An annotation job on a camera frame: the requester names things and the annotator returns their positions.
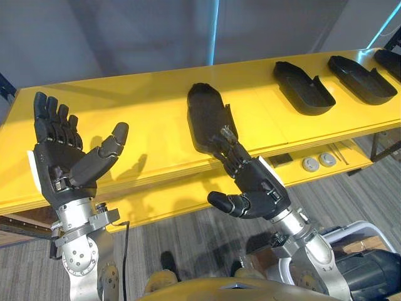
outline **yellow tabletop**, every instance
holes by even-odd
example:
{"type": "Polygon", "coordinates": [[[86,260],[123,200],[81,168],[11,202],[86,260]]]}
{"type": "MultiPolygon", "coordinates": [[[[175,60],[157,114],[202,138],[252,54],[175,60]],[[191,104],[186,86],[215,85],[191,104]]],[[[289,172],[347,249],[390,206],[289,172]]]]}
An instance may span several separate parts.
{"type": "Polygon", "coordinates": [[[98,195],[157,184],[217,167],[195,151],[187,124],[187,92],[195,82],[218,89],[230,103],[241,143],[251,154],[305,149],[400,124],[400,84],[372,58],[374,50],[289,56],[120,77],[82,80],[21,89],[0,130],[0,214],[37,208],[46,201],[34,187],[27,150],[33,149],[33,97],[37,91],[58,98],[79,118],[84,151],[100,144],[117,122],[130,124],[125,150],[98,181],[98,195]],[[367,105],[330,73],[331,55],[378,68],[397,90],[391,101],[367,105]],[[321,81],[337,104],[319,116],[299,114],[272,78],[274,63],[289,61],[321,81]]]}

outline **yellow table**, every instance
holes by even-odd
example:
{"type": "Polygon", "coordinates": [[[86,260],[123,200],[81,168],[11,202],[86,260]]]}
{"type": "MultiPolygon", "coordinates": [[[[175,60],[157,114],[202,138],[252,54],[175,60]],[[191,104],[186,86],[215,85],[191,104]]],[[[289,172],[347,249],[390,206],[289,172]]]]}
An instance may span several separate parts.
{"type": "MultiPolygon", "coordinates": [[[[317,155],[320,150],[314,146],[400,125],[400,83],[376,64],[374,51],[289,56],[21,89],[0,130],[0,156],[6,158],[0,165],[0,214],[46,205],[34,187],[26,156],[35,143],[33,97],[37,91],[57,97],[79,117],[84,151],[98,145],[117,122],[130,124],[120,160],[98,181],[98,199],[119,195],[110,205],[120,207],[122,215],[140,224],[204,208],[212,189],[237,191],[232,180],[218,170],[216,160],[193,148],[186,119],[186,97],[193,83],[210,83],[221,92],[224,103],[231,104],[239,139],[252,155],[317,155]],[[357,60],[368,69],[377,67],[398,95],[379,106],[363,103],[329,71],[331,55],[357,60]],[[337,104],[319,116],[299,114],[272,77],[279,60],[301,67],[310,77],[319,75],[337,104]]],[[[371,164],[356,146],[352,148],[343,150],[349,153],[348,166],[339,164],[311,176],[295,160],[277,172],[292,177],[285,181],[291,185],[371,164]]]]}

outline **carpeted floor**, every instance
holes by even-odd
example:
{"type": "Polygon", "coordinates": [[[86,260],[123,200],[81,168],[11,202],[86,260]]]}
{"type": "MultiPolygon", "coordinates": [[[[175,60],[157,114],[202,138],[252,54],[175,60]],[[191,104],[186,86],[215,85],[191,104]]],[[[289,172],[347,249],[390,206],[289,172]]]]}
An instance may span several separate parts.
{"type": "MultiPolygon", "coordinates": [[[[368,150],[372,138],[357,141],[368,150]]],[[[354,176],[340,174],[291,187],[289,194],[294,207],[302,206],[322,226],[367,220],[401,251],[401,167],[390,156],[354,176]]],[[[214,208],[131,229],[128,299],[142,295],[149,275],[160,270],[163,251],[175,255],[183,280],[227,276],[232,261],[245,254],[248,239],[268,229],[263,219],[236,219],[214,208]]],[[[124,233],[114,237],[121,271],[124,233]]],[[[48,242],[42,240],[0,249],[0,299],[69,300],[68,276],[61,262],[47,256],[48,242]]]]}

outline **person's foot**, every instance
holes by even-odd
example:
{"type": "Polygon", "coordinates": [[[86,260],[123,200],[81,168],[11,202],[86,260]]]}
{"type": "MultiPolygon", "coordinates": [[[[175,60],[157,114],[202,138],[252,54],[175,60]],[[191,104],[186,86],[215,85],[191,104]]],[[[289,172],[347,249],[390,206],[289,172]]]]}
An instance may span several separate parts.
{"type": "Polygon", "coordinates": [[[161,254],[160,263],[162,264],[163,270],[172,271],[177,276],[178,281],[181,281],[178,275],[177,266],[175,265],[174,256],[170,251],[165,251],[161,254]]]}
{"type": "Polygon", "coordinates": [[[234,260],[231,265],[230,277],[234,277],[236,271],[238,271],[240,268],[242,268],[241,262],[239,260],[234,260]]]}

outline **black shoe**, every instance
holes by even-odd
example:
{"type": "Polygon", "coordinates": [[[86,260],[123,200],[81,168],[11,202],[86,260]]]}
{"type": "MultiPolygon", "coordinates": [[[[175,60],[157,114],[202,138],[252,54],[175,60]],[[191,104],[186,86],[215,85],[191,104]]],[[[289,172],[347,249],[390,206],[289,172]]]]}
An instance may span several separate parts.
{"type": "Polygon", "coordinates": [[[177,280],[181,281],[178,271],[177,271],[177,266],[175,265],[175,260],[174,256],[170,251],[164,251],[161,256],[160,256],[160,262],[162,264],[162,269],[163,270],[170,270],[173,273],[175,273],[175,276],[177,276],[177,280]]]}

